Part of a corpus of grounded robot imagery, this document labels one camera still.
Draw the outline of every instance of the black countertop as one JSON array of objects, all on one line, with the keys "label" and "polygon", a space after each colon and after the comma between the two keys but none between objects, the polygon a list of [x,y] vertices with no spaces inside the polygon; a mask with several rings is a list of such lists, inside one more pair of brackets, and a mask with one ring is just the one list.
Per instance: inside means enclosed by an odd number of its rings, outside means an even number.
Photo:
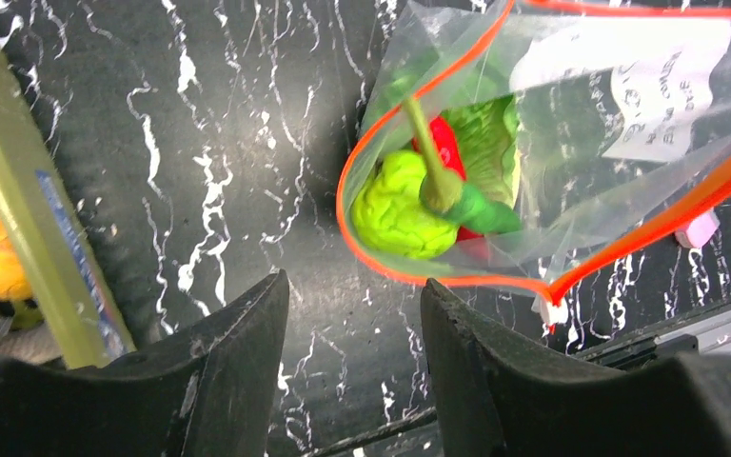
[{"label": "black countertop", "polygon": [[[433,406],[418,290],[357,262],[334,214],[404,3],[0,0],[0,45],[140,346],[286,269],[271,456]],[[530,299],[459,293],[574,353],[731,301],[731,199],[717,211],[705,248],[663,240],[583,281],[554,335]]]}]

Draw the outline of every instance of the green stem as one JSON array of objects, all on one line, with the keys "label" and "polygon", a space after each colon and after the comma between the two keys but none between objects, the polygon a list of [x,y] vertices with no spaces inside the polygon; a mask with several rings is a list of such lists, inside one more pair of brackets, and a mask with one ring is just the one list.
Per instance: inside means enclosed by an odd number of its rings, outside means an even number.
[{"label": "green stem", "polygon": [[445,174],[446,168],[439,157],[438,149],[433,141],[433,132],[430,131],[430,124],[425,117],[422,104],[416,97],[407,97],[402,102],[410,126],[413,127],[413,133],[419,144],[419,153],[422,154],[422,160],[425,161],[427,168],[427,179],[430,180],[434,191],[439,194],[439,199],[446,200],[446,195],[442,195],[443,189],[446,188]]}]

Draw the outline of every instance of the red object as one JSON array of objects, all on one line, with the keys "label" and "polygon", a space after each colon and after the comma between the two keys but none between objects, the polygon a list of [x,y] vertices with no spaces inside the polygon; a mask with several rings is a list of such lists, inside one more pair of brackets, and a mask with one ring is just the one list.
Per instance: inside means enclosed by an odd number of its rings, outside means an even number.
[{"label": "red object", "polygon": [[[464,170],[464,162],[461,161],[461,154],[458,152],[458,140],[455,138],[455,132],[449,124],[441,117],[436,117],[430,122],[430,131],[433,134],[433,142],[436,144],[436,149],[439,151],[439,157],[441,157],[444,166],[448,169],[455,170],[461,179],[466,181],[466,171]],[[413,145],[413,150],[419,152],[419,144],[416,138],[410,142]],[[475,233],[474,231],[461,227],[458,229],[458,237],[455,242],[475,240],[478,238],[484,238],[483,235]],[[469,243],[467,246],[463,246],[463,249],[474,257],[478,257],[482,260],[488,260],[489,248],[486,241],[476,241]]]},{"label": "red object", "polygon": [[[458,141],[455,139],[455,132],[441,117],[433,119],[433,122],[430,123],[430,131],[433,133],[433,142],[436,144],[436,149],[439,150],[439,157],[441,157],[444,166],[448,169],[454,169],[461,176],[461,179],[466,181],[464,163],[461,162],[461,154],[458,153]],[[413,150],[419,152],[419,144],[416,142],[416,138],[413,138],[410,144],[413,145]]]}]

